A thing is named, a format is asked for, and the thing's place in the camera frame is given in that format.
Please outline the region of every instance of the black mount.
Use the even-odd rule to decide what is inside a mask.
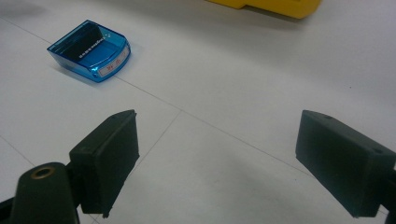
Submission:
[[[375,217],[382,204],[386,223],[396,223],[396,153],[330,116],[303,111],[297,159],[353,217]]]
[[[136,113],[106,119],[69,153],[67,166],[50,162],[24,173],[15,198],[0,203],[0,224],[75,224],[76,208],[108,217],[139,158]]]

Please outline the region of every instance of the white floor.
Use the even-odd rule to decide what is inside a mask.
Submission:
[[[384,223],[355,219],[295,159],[303,109],[396,149],[396,1],[323,0],[297,21],[205,0],[0,0],[0,201],[108,116],[137,112],[141,159],[91,223]],[[96,84],[46,48],[85,20],[133,58]]]

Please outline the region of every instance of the white label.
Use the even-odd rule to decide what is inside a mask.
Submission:
[[[116,68],[119,67],[123,63],[123,61],[125,61],[128,55],[129,55],[129,48],[128,46],[125,46],[119,57],[117,57],[115,60],[113,60],[113,62],[109,63],[104,68],[99,70],[99,75],[101,77],[105,77],[112,71],[116,70]]]

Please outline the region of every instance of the yellow object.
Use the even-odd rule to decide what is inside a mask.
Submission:
[[[320,0],[208,0],[227,7],[246,5],[273,11],[285,16],[302,19],[317,10]]]

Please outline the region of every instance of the blue plastic container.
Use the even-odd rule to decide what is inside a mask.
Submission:
[[[47,50],[62,67],[95,82],[112,77],[131,56],[125,36],[93,21],[84,21]]]

